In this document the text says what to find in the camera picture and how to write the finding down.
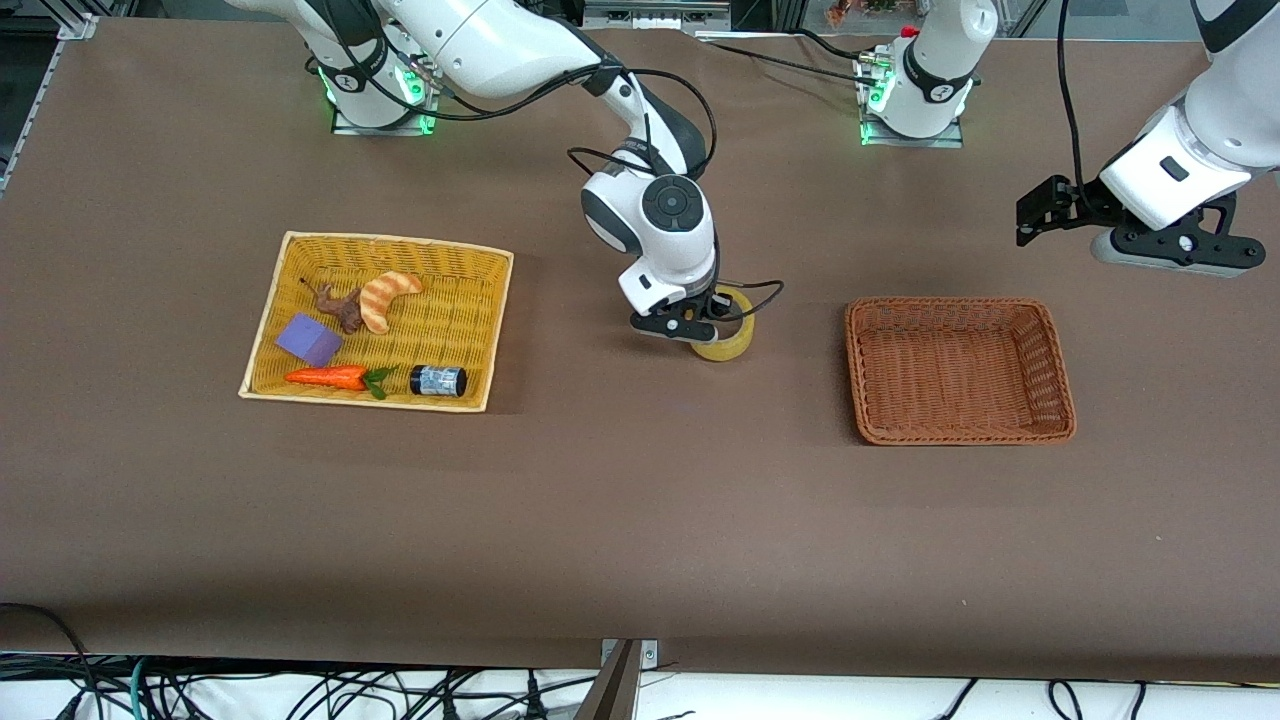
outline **small bottle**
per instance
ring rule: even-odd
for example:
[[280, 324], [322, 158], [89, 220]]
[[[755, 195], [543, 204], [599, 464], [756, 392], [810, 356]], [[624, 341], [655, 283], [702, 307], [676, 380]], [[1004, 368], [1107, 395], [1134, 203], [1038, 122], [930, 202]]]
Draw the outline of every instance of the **small bottle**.
[[415, 365], [408, 374], [408, 389], [413, 395], [462, 397], [467, 392], [467, 372], [462, 368]]

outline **croissant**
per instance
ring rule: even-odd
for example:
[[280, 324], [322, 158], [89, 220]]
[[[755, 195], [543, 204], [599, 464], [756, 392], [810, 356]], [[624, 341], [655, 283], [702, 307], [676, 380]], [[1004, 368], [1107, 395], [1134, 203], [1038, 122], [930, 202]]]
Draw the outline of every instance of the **croissant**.
[[387, 309], [401, 295], [422, 292], [422, 281], [408, 273], [388, 270], [365, 283], [360, 291], [360, 316], [374, 334], [387, 334]]

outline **basket rim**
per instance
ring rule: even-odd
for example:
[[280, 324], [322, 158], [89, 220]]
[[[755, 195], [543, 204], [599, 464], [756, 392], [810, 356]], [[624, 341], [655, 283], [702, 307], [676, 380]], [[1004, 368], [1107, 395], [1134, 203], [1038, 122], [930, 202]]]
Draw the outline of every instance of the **basket rim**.
[[[294, 240], [302, 240], [308, 237], [329, 237], [339, 240], [353, 240], [353, 241], [369, 241], [369, 242], [412, 242], [415, 245], [443, 245], [448, 247], [457, 247], [462, 250], [475, 250], [479, 252], [485, 252], [490, 255], [500, 255], [507, 259], [507, 272], [504, 273], [502, 283], [502, 293], [498, 300], [498, 318], [493, 327], [493, 343], [489, 348], [489, 368], [490, 372], [486, 373], [484, 393], [480, 396], [480, 404], [475, 407], [456, 407], [448, 405], [416, 405], [410, 402], [387, 402], [384, 400], [371, 401], [371, 400], [344, 400], [344, 398], [320, 398], [320, 397], [305, 397], [294, 395], [264, 395], [253, 392], [253, 366], [257, 364], [257, 351], [262, 347], [262, 336], [266, 332], [266, 318], [271, 311], [271, 305], [275, 302], [275, 291], [280, 284], [280, 273], [284, 269], [284, 258], [288, 255], [289, 243]], [[484, 245], [474, 245], [470, 242], [453, 242], [449, 240], [434, 240], [424, 237], [404, 237], [398, 234], [381, 234], [381, 233], [344, 233], [344, 232], [303, 232], [303, 231], [285, 231], [284, 240], [280, 241], [280, 251], [275, 256], [275, 268], [271, 270], [271, 287], [266, 291], [266, 302], [262, 304], [262, 316], [257, 322], [257, 332], [253, 334], [253, 347], [250, 350], [248, 365], [244, 368], [244, 377], [241, 379], [239, 391], [237, 395], [247, 400], [275, 400], [283, 402], [306, 402], [308, 405], [355, 405], [360, 407], [389, 407], [394, 410], [429, 410], [433, 413], [484, 413], [489, 407], [489, 392], [493, 389], [493, 375], [492, 369], [497, 364], [498, 357], [498, 341], [502, 338], [502, 322], [507, 314], [507, 296], [511, 291], [511, 275], [512, 269], [516, 264], [516, 255], [509, 250], [502, 250], [500, 247], [488, 247]]]
[[[887, 437], [877, 432], [876, 427], [872, 424], [870, 418], [867, 414], [867, 366], [863, 356], [861, 343], [859, 342], [859, 336], [854, 329], [854, 320], [859, 311], [867, 310], [868, 307], [878, 307], [883, 305], [987, 305], [987, 306], [1006, 306], [1006, 307], [1028, 307], [1037, 314], [1041, 323], [1044, 325], [1046, 336], [1050, 346], [1050, 355], [1053, 359], [1053, 369], [1057, 382], [1061, 384], [1062, 389], [1062, 415], [1066, 420], [1066, 427], [1062, 430], [1053, 433], [1033, 434], [1027, 433], [988, 433], [983, 437], [977, 436], [964, 436], [956, 437], [952, 434], [918, 434], [909, 438]], [[1032, 297], [977, 297], [977, 296], [873, 296], [873, 297], [859, 297], [849, 305], [845, 306], [845, 348], [849, 354], [850, 364], [850, 380], [854, 401], [854, 419], [858, 425], [858, 430], [861, 436], [874, 445], [884, 446], [996, 446], [996, 445], [1024, 445], [1024, 446], [1043, 446], [1043, 445], [1061, 445], [1075, 436], [1076, 430], [1076, 416], [1075, 416], [1075, 400], [1071, 396], [1070, 380], [1066, 375], [1066, 363], [1062, 359], [1062, 347], [1057, 333], [1057, 325], [1053, 324], [1053, 316], [1046, 306], [1039, 300]]]

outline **black round joint cap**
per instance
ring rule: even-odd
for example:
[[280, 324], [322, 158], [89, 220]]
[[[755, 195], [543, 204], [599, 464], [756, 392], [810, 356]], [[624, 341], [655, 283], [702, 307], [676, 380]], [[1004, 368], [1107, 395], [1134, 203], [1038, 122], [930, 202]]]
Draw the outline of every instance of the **black round joint cap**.
[[703, 192], [684, 176], [654, 178], [640, 206], [654, 227], [667, 232], [689, 232], [703, 222]]

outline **teal cable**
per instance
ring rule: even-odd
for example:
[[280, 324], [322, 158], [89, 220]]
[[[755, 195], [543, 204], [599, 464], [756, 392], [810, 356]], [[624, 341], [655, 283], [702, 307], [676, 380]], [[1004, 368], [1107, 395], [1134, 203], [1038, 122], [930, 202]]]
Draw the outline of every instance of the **teal cable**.
[[133, 675], [129, 678], [129, 707], [133, 708], [133, 720], [142, 720], [142, 706], [138, 703], [138, 684], [142, 682], [142, 664], [146, 657], [140, 657], [133, 666]]

